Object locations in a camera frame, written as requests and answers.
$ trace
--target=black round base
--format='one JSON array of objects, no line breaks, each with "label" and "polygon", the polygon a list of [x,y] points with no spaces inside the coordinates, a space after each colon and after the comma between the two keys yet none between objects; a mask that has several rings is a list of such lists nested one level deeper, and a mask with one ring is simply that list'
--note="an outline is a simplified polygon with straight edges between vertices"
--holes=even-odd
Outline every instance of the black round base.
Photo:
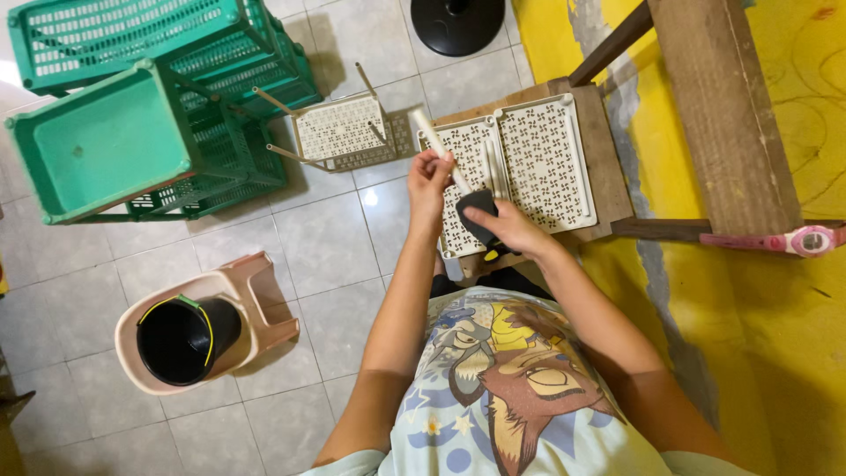
[{"label": "black round base", "polygon": [[444,56],[467,56],[499,33],[505,0],[411,0],[411,23],[424,45]]}]

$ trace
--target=bucket handle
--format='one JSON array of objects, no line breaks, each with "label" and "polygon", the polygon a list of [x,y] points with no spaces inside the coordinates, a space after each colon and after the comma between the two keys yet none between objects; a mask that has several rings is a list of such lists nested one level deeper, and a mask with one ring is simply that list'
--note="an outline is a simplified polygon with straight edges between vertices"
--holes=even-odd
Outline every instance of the bucket handle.
[{"label": "bucket handle", "polygon": [[164,301],[157,302],[156,304],[153,305],[153,307],[147,309],[147,312],[144,313],[143,316],[141,316],[141,319],[138,321],[138,323],[135,324],[135,327],[140,326],[141,323],[144,322],[144,319],[146,319],[147,316],[150,313],[153,312],[153,309],[161,306],[165,302],[172,301],[174,299],[179,299],[180,301],[184,302],[185,304],[188,304],[191,307],[194,307],[196,309],[200,309],[200,312],[203,313],[203,317],[206,318],[206,325],[209,326],[209,353],[208,353],[208,355],[206,355],[206,363],[203,364],[203,367],[205,367],[206,365],[209,364],[209,359],[212,357],[212,349],[214,349],[214,334],[212,333],[212,323],[209,321],[209,316],[208,316],[208,314],[206,314],[206,310],[203,309],[202,306],[200,306],[199,302],[192,301],[189,298],[187,298],[187,297],[185,297],[181,294],[178,295],[178,296],[169,297],[168,299],[165,299]]}]

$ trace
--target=pink plastic stool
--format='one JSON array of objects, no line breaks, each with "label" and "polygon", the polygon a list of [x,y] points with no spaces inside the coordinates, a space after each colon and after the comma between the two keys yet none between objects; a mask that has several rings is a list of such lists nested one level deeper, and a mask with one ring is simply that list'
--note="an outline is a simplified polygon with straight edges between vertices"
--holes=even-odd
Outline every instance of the pink plastic stool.
[{"label": "pink plastic stool", "polygon": [[[182,294],[190,299],[218,297],[230,302],[241,316],[241,336],[229,347],[200,382],[187,386],[169,385],[147,370],[138,353],[135,324],[153,304]],[[151,395],[163,396],[191,390],[236,368],[243,367],[262,352],[299,335],[299,320],[280,324],[267,322],[263,307],[282,302],[282,293],[273,275],[273,262],[265,252],[240,257],[218,269],[205,272],[182,284],[150,294],[121,316],[114,330],[114,343],[120,364],[129,379]]]}]

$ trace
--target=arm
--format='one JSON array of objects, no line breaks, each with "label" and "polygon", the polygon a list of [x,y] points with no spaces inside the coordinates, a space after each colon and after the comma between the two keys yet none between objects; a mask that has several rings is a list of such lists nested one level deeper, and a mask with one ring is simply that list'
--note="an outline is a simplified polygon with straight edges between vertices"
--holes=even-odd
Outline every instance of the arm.
[{"label": "arm", "polygon": [[512,203],[497,200],[499,217],[468,208],[468,219],[535,261],[634,427],[658,451],[691,451],[732,458],[717,432],[696,411],[652,344],[596,287],[560,243]]},{"label": "arm", "polygon": [[418,154],[409,172],[411,220],[397,268],[373,321],[349,403],[314,466],[361,450],[391,449],[391,428],[405,391],[414,379],[441,234],[443,190],[449,185],[452,154]]}]

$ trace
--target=black bucket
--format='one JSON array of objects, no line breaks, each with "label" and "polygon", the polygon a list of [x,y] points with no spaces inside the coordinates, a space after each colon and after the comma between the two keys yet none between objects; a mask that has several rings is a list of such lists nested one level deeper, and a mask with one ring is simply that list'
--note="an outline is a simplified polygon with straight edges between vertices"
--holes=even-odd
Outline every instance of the black bucket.
[{"label": "black bucket", "polygon": [[241,317],[223,299],[191,301],[179,295],[150,307],[138,321],[138,353],[157,379],[170,385],[203,380],[238,340]]}]

